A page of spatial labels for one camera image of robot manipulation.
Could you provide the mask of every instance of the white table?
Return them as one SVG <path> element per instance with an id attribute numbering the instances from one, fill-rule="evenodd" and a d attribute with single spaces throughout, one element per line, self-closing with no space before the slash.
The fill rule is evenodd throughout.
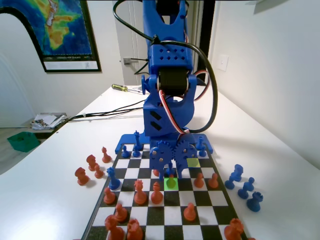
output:
<path id="1" fill-rule="evenodd" d="M 104 112 L 143 100 L 146 96 L 108 89 L 82 112 Z M 195 105 L 191 129 L 203 126 L 210 114 L 207 94 Z M 0 175 L 1 240 L 80 239 L 105 180 L 96 179 L 86 158 L 99 165 L 101 148 L 115 158 L 122 134 L 144 131 L 141 110 L 105 119 L 67 123 L 56 134 L 6 173 Z M 248 237 L 257 240 L 320 239 L 320 171 L 219 94 L 215 122 L 205 132 L 216 150 L 216 165 L 227 180 L 235 164 L 242 177 L 255 178 L 264 200 L 258 213 L 246 207 L 237 191 L 228 190 Z M 79 186 L 75 171 L 83 167 L 94 184 Z"/>

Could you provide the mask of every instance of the green object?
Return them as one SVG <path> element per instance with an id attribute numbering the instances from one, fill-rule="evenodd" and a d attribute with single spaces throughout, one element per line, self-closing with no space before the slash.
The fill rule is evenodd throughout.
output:
<path id="1" fill-rule="evenodd" d="M 36 135 L 32 132 L 23 131 L 8 138 L 9 143 L 14 150 L 29 152 L 40 145 Z"/>

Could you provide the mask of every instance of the poster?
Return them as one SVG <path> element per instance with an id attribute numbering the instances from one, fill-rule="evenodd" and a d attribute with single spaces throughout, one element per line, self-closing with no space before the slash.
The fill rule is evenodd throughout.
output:
<path id="1" fill-rule="evenodd" d="M 22 22 L 46 72 L 101 71 L 87 1 L 0 0 L 1 13 Z"/>

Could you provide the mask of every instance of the floor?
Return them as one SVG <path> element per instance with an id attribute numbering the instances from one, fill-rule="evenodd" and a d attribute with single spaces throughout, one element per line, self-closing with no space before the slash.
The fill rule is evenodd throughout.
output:
<path id="1" fill-rule="evenodd" d="M 0 128 L 0 175 L 10 170 L 35 149 L 29 152 L 16 151 L 7 140 L 7 138 L 18 133 L 28 132 L 28 129 L 29 128 Z"/>

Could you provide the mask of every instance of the captured blue piece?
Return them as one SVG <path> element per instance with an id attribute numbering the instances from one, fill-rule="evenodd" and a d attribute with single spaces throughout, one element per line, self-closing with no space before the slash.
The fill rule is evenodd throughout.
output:
<path id="1" fill-rule="evenodd" d="M 143 149 L 143 146 L 142 144 L 140 143 L 140 133 L 136 130 L 135 133 L 134 133 L 134 137 L 135 137 L 135 141 L 136 141 L 136 144 L 135 144 L 135 149 L 137 149 L 138 151 L 142 151 Z"/>
<path id="2" fill-rule="evenodd" d="M 260 211 L 260 202 L 264 199 L 264 196 L 258 191 L 255 191 L 252 194 L 252 198 L 248 199 L 246 201 L 247 207 L 253 211 L 253 212 L 259 212 Z"/>
<path id="3" fill-rule="evenodd" d="M 130 157 L 130 153 L 127 151 L 127 146 L 126 145 L 124 145 L 123 146 L 123 152 L 121 153 L 121 156 L 123 157 L 123 158 L 129 158 Z"/>
<path id="4" fill-rule="evenodd" d="M 232 190 L 235 188 L 234 178 L 232 177 L 232 175 L 229 177 L 229 180 L 225 181 L 224 185 L 227 189 Z"/>
<path id="5" fill-rule="evenodd" d="M 248 193 L 248 185 L 246 183 L 243 184 L 243 188 L 238 190 L 238 195 L 242 199 L 247 199 L 249 197 Z"/>
<path id="6" fill-rule="evenodd" d="M 115 169 L 113 167 L 109 167 L 106 172 L 108 173 L 109 177 L 110 177 L 110 182 L 109 182 L 109 188 L 111 190 L 115 190 L 117 188 L 120 187 L 120 180 L 116 178 L 116 173 L 115 173 Z"/>
<path id="7" fill-rule="evenodd" d="M 231 173 L 231 176 L 233 177 L 233 180 L 235 180 L 236 182 L 240 182 L 241 174 L 243 173 L 244 173 L 244 168 L 240 164 L 236 164 L 234 166 L 234 172 Z"/>

